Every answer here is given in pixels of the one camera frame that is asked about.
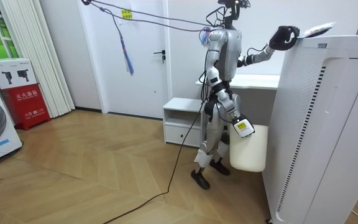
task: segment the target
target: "door handle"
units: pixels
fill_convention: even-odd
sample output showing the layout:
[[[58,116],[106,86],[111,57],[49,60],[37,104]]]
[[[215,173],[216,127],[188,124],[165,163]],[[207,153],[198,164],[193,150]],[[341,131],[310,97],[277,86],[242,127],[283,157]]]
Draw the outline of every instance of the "door handle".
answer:
[[[162,50],[161,52],[154,52],[153,54],[162,54],[162,55],[165,55],[166,51],[165,50]]]

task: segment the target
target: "cabinet drawer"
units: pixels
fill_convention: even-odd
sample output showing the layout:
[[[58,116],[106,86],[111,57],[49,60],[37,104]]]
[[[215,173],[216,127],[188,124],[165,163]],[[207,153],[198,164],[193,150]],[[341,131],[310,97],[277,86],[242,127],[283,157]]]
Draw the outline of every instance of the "cabinet drawer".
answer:
[[[165,141],[181,144],[188,130],[189,130],[188,128],[165,125]],[[201,137],[200,130],[192,129],[189,132],[189,135],[187,135],[185,145],[199,147],[201,142],[200,137]]]

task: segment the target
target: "yellow sticker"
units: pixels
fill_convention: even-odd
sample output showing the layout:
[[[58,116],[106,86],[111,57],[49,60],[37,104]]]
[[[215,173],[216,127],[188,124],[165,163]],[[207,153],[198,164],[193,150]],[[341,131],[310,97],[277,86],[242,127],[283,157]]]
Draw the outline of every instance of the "yellow sticker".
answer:
[[[241,123],[241,124],[238,124],[237,127],[239,127],[239,129],[244,129],[244,128],[246,128],[247,126],[246,126],[246,124],[243,122],[243,123]]]
[[[131,10],[122,10],[122,18],[124,19],[133,19]]]

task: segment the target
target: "white bucket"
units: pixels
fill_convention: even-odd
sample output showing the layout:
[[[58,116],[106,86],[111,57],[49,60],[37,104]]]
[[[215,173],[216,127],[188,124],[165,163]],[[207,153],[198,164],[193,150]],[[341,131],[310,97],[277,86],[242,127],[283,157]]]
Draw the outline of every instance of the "white bucket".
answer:
[[[230,125],[230,163],[239,170],[262,172],[266,166],[266,126],[254,125],[255,133],[241,138]]]

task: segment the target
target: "air purifier vent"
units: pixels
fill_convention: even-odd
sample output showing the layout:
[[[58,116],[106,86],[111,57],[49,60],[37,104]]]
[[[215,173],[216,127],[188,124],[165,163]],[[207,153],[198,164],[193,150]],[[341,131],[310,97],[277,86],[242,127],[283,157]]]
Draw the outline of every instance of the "air purifier vent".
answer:
[[[278,207],[277,207],[277,212],[280,212],[281,206],[283,204],[285,193],[287,192],[288,184],[290,183],[292,172],[293,172],[293,169],[295,167],[295,162],[296,162],[296,159],[298,158],[299,150],[301,148],[303,136],[305,135],[305,131],[306,131],[307,127],[308,127],[310,115],[311,115],[311,112],[313,110],[313,106],[314,106],[314,103],[315,103],[316,98],[317,98],[318,91],[319,91],[320,86],[321,86],[321,81],[323,81],[323,76],[324,76],[325,70],[326,70],[326,67],[322,66],[321,71],[320,71],[320,75],[318,77],[316,87],[314,89],[312,99],[310,101],[309,109],[308,109],[308,112],[306,114],[305,121],[303,123],[302,132],[300,134],[300,137],[298,139],[298,143],[296,145],[296,150],[295,150],[294,156],[292,158],[290,170],[288,171],[287,179],[285,180],[284,189],[283,189],[283,192],[282,192],[281,197],[280,197],[280,202],[279,202]]]

